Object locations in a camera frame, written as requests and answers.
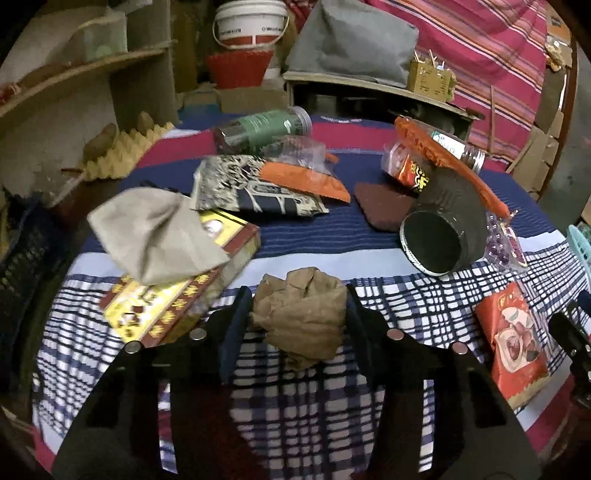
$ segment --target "beige cloth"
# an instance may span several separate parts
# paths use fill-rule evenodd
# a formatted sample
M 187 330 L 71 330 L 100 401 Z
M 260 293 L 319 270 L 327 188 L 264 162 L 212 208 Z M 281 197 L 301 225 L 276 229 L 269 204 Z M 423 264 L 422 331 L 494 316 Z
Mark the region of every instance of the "beige cloth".
M 166 190 L 129 189 L 90 212 L 88 222 L 117 266 L 143 285 L 180 281 L 228 261 L 189 201 Z

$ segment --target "pink blanket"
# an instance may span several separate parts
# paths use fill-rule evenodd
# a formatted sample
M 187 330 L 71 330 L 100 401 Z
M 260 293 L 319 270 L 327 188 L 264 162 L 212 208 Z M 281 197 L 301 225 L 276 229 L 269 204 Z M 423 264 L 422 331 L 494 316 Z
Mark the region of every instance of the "pink blanket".
M 493 159 L 521 151 L 534 123 L 544 83 L 544 0 L 365 0 L 418 27 L 417 50 L 429 49 L 457 76 L 459 107 L 486 114 L 469 141 L 486 149 L 495 87 Z

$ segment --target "metal screw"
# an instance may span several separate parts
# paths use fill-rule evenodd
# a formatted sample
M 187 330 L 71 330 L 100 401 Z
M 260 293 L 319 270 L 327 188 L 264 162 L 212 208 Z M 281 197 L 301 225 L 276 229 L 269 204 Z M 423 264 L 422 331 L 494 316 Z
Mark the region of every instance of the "metal screw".
M 402 330 L 397 329 L 397 328 L 390 328 L 390 330 L 388 330 L 386 335 L 388 335 L 389 339 L 394 340 L 396 342 L 398 340 L 402 340 L 404 338 L 404 332 Z
M 458 355 L 466 355 L 468 353 L 468 347 L 465 343 L 462 342 L 453 342 L 452 350 L 456 352 Z
M 207 336 L 207 332 L 202 328 L 194 328 L 189 332 L 191 340 L 203 340 Z
M 142 349 L 142 342 L 138 340 L 133 340 L 132 342 L 128 342 L 125 344 L 125 352 L 126 353 L 138 353 Z

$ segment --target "orange packet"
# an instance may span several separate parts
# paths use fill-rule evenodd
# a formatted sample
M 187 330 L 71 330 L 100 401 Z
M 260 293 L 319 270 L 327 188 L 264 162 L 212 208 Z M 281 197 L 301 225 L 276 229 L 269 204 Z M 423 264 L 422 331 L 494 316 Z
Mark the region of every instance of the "orange packet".
M 495 355 L 491 376 L 511 408 L 526 403 L 548 381 L 546 355 L 519 285 L 485 297 L 476 317 Z
M 290 190 L 351 202 L 351 195 L 340 180 L 309 168 L 268 161 L 259 178 Z

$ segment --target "snack bag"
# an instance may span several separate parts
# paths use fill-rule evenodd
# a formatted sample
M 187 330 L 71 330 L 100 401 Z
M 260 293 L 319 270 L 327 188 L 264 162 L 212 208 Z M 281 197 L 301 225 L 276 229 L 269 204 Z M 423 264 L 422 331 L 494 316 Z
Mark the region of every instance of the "snack bag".
M 285 135 L 264 147 L 262 155 L 268 161 L 261 169 L 261 180 L 350 203 L 351 195 L 333 172 L 339 159 L 328 153 L 323 143 L 313 138 Z
M 517 283 L 512 282 L 505 290 L 484 298 L 475 313 L 495 355 L 492 378 L 515 409 L 549 379 L 530 308 Z
M 426 160 L 421 161 L 420 155 L 399 142 L 384 146 L 382 170 L 415 192 L 422 191 L 429 181 L 425 169 L 421 167 L 425 164 Z

